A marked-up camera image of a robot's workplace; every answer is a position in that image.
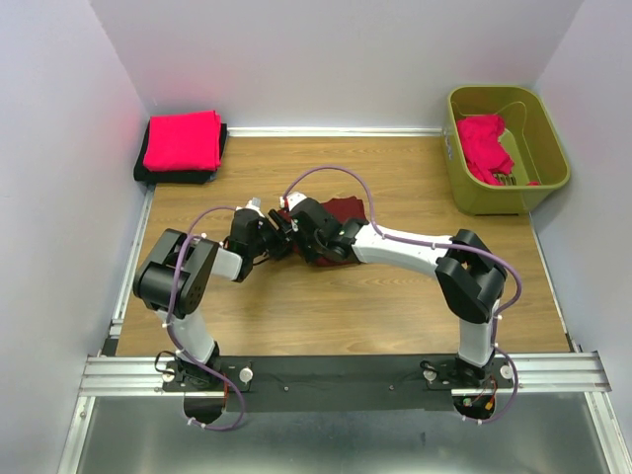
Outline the maroon t shirt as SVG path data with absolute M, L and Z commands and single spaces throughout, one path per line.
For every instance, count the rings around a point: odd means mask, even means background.
M 320 203 L 322 203 L 325 206 L 325 208 L 329 212 L 334 214 L 341 222 L 344 222 L 350 217 L 366 218 L 363 202 L 361 199 L 357 197 L 332 198 L 328 201 L 320 202 Z M 295 225 L 291 223 L 289 212 L 285 210 L 281 210 L 280 213 L 289 221 L 289 223 L 291 224 L 292 230 L 294 230 Z M 299 255 L 303 259 L 295 243 L 294 243 L 293 253 Z M 313 266 L 339 267 L 339 266 L 333 266 L 331 264 L 328 264 L 326 261 L 324 261 L 323 263 L 318 263 L 317 265 L 313 265 Z

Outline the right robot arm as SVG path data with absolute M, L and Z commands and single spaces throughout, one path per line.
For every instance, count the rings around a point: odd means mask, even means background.
M 479 387 L 490 376 L 495 355 L 494 313 L 507 272 L 478 236 L 429 237 L 374 225 L 366 219 L 342 222 L 314 198 L 292 193 L 282 200 L 292 237 L 307 259 L 387 265 L 435 277 L 446 305 L 459 319 L 459 346 L 447 369 L 427 367 L 450 382 Z

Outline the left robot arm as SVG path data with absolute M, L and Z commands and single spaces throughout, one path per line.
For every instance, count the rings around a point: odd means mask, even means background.
M 228 237 L 221 243 L 193 230 L 167 229 L 136 271 L 133 294 L 162 320 L 175 350 L 164 367 L 156 366 L 167 392 L 210 392 L 219 389 L 251 391 L 288 383 L 250 362 L 230 367 L 223 363 L 218 342 L 205 327 L 199 309 L 212 277 L 241 282 L 267 258 L 290 254 L 297 224 L 286 211 L 262 214 L 253 203 L 233 210 Z

